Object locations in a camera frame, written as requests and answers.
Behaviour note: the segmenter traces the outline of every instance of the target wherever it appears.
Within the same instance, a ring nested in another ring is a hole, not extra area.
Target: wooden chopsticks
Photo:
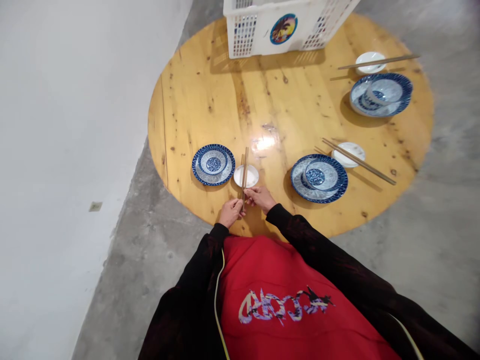
[[[367,164],[365,161],[359,159],[358,157],[356,157],[355,155],[349,153],[348,151],[346,151],[345,149],[342,149],[341,147],[335,145],[334,143],[328,141],[326,138],[322,137],[322,141],[327,144],[328,146],[330,146],[331,148],[337,150],[339,153],[341,153],[342,155],[345,155],[347,158],[349,158],[350,160],[353,160],[354,162],[356,162],[358,165],[364,167],[365,169],[367,169],[368,171],[374,173],[375,175],[377,175],[379,178],[385,180],[387,183],[390,183],[392,185],[396,185],[397,182],[395,180],[392,180],[391,178],[389,178],[387,175],[385,175],[384,173],[378,171],[376,168],[374,168],[373,166]]]
[[[245,157],[243,158],[243,174],[242,174],[242,180],[241,180],[241,200],[243,201],[243,204],[241,206],[241,212],[243,213],[245,211],[245,186],[247,184],[247,177],[248,177],[248,158],[249,158],[249,148],[248,146],[245,148]]]
[[[359,63],[359,64],[342,66],[342,67],[339,67],[338,70],[350,69],[350,68],[360,68],[360,67],[363,67],[363,66],[370,66],[370,65],[382,65],[382,64],[393,63],[393,62],[401,61],[401,60],[416,59],[416,58],[419,58],[419,57],[420,57],[420,55],[417,55],[417,54],[410,54],[410,55],[404,55],[404,56],[398,56],[398,57],[390,57],[390,58],[386,58],[386,59],[383,59],[383,60],[368,61],[368,62],[362,62],[362,63]]]

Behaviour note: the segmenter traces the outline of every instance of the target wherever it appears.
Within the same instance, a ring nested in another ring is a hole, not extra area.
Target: round wooden table
[[[361,78],[354,64],[367,51],[387,58],[410,51],[368,18],[352,13],[327,44],[316,51],[229,59],[227,24],[217,20],[187,41],[162,72],[148,113],[148,140],[166,188],[192,213],[214,224],[225,201],[241,197],[233,178],[204,186],[193,175],[192,158],[207,144],[222,144],[240,165],[245,147],[249,163],[275,200],[303,215],[327,237],[373,219],[404,192],[429,149],[433,97],[416,60],[389,63],[386,71],[413,83],[410,105],[391,118],[370,118],[350,108],[349,93]],[[317,204],[297,194],[290,170],[304,155],[325,154],[335,143],[360,144],[366,161],[395,179],[392,186],[362,167],[348,169],[348,189],[339,200]],[[257,207],[230,232],[240,236],[279,235]]]

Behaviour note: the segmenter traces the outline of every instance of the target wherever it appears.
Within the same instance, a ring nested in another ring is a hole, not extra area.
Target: concrete floor
[[[222,3],[194,0],[180,44]],[[411,187],[332,241],[480,352],[480,4],[362,0],[355,11],[422,54],[435,126]],[[145,144],[73,359],[136,359],[160,296],[210,228],[166,191]]]

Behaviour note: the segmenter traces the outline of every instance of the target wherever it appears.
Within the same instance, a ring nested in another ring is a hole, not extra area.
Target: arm
[[[315,230],[303,216],[293,216],[281,204],[276,204],[266,220],[280,230],[310,267],[327,277],[344,294],[395,293],[393,286]]]
[[[246,189],[245,194],[249,196],[247,203],[259,205],[266,220],[277,226],[305,263],[330,280],[403,358],[411,355],[410,342],[392,316],[405,326],[425,359],[478,359],[472,349],[417,303],[398,294],[387,281],[315,230],[303,216],[292,215],[276,204],[266,188]]]
[[[139,360],[183,359],[190,356],[196,336],[198,314],[210,285],[214,264],[222,256],[224,240],[230,226],[242,217],[243,202],[227,201],[221,210],[218,223],[205,234],[195,254],[185,266],[175,287],[160,299],[145,335]]]

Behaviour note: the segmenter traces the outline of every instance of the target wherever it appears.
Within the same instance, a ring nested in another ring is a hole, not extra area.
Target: electrical outlet
[[[102,208],[102,202],[92,201],[90,205],[90,209],[88,211],[89,212],[100,211],[101,208]]]

